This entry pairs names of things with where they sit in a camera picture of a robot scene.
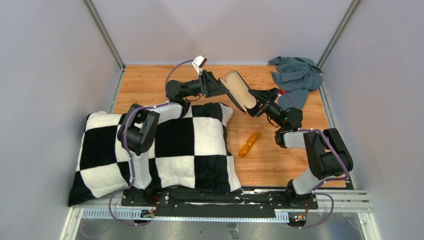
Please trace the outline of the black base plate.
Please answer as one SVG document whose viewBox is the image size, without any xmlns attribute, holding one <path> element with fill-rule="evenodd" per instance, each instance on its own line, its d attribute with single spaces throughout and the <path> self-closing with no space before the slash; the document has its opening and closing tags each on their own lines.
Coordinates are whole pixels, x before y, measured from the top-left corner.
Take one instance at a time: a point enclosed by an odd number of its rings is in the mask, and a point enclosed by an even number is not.
<svg viewBox="0 0 424 240">
<path fill-rule="evenodd" d="M 227 193 L 215 193 L 182 186 L 172 186 L 136 193 L 125 190 L 121 205 L 125 207 L 153 207 L 160 217 L 212 218 L 272 218 L 276 210 L 289 212 L 316 210 L 315 196 L 304 202 L 289 204 L 285 187 L 253 187 Z"/>
</svg>

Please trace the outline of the grey-blue crumpled cloth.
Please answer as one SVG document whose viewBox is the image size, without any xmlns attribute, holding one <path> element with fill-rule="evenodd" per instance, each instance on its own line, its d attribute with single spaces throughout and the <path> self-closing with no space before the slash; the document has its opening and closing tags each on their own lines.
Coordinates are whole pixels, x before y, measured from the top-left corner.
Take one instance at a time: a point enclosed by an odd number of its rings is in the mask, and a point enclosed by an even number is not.
<svg viewBox="0 0 424 240">
<path fill-rule="evenodd" d="M 285 92 L 277 101 L 283 109 L 302 109 L 309 93 L 318 90 L 324 81 L 322 69 L 308 58 L 279 56 L 269 60 L 268 64 L 275 66 L 276 71 L 271 72 L 272 80 Z"/>
</svg>

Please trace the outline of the orange sunglasses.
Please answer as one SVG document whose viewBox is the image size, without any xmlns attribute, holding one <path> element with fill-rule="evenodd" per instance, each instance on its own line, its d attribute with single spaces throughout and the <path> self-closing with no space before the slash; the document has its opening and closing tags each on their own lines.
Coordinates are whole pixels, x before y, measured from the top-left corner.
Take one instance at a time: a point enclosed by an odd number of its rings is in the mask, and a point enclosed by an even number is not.
<svg viewBox="0 0 424 240">
<path fill-rule="evenodd" d="M 259 132 L 252 133 L 247 139 L 246 143 L 241 147 L 238 152 L 238 156 L 244 158 L 248 155 L 249 151 L 252 149 L 253 145 L 260 139 L 261 134 Z"/>
</svg>

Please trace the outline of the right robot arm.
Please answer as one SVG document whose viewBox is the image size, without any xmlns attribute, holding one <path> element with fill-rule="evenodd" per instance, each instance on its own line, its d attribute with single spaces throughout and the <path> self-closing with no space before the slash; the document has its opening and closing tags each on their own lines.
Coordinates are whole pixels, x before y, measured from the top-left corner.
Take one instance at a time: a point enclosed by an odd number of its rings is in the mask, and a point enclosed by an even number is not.
<svg viewBox="0 0 424 240">
<path fill-rule="evenodd" d="M 306 152 L 307 169 L 286 186 L 285 201 L 290 208 L 301 207 L 325 183 L 350 177 L 353 159 L 336 128 L 302 129 L 303 112 L 296 107 L 281 108 L 275 102 L 282 93 L 277 88 L 249 89 L 248 92 L 257 102 L 253 115 L 266 114 L 277 124 L 275 143 L 281 148 L 304 149 Z"/>
</svg>

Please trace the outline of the black glasses case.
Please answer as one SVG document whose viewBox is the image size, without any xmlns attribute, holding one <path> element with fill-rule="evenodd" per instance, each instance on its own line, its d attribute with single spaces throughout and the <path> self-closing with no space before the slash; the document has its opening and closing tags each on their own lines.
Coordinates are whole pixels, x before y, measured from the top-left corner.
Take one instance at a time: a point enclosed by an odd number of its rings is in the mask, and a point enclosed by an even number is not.
<svg viewBox="0 0 424 240">
<path fill-rule="evenodd" d="M 229 91 L 227 96 L 240 111 L 246 113 L 257 105 L 256 98 L 249 92 L 250 87 L 238 71 L 229 71 L 225 78 L 219 78 L 218 82 Z"/>
</svg>

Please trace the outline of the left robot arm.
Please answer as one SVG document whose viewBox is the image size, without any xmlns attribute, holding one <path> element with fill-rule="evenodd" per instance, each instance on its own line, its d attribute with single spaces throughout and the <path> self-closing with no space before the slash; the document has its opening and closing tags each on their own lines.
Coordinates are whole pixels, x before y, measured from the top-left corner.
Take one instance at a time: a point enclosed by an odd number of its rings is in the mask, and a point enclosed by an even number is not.
<svg viewBox="0 0 424 240">
<path fill-rule="evenodd" d="M 134 200 L 149 206 L 151 182 L 165 188 L 183 185 L 228 192 L 233 158 L 227 148 L 226 125 L 233 111 L 221 103 L 192 105 L 188 97 L 206 98 L 229 91 L 210 71 L 195 80 L 168 79 L 167 101 L 154 106 L 133 104 L 125 115 L 117 139 L 129 153 L 130 185 Z"/>
</svg>

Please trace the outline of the black white checkered pillow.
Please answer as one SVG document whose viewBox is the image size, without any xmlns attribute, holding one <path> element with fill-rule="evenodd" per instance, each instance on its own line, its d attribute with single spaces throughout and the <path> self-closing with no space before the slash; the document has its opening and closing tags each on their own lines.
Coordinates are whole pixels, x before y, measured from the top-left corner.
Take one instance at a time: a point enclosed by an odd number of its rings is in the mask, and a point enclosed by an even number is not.
<svg viewBox="0 0 424 240">
<path fill-rule="evenodd" d="M 181 118 L 160 123 L 148 151 L 149 187 L 181 185 L 213 193 L 241 187 L 227 146 L 233 115 L 223 103 L 193 105 Z M 130 184 L 130 157 L 117 139 L 124 114 L 87 116 L 68 205 L 101 198 Z"/>
</svg>

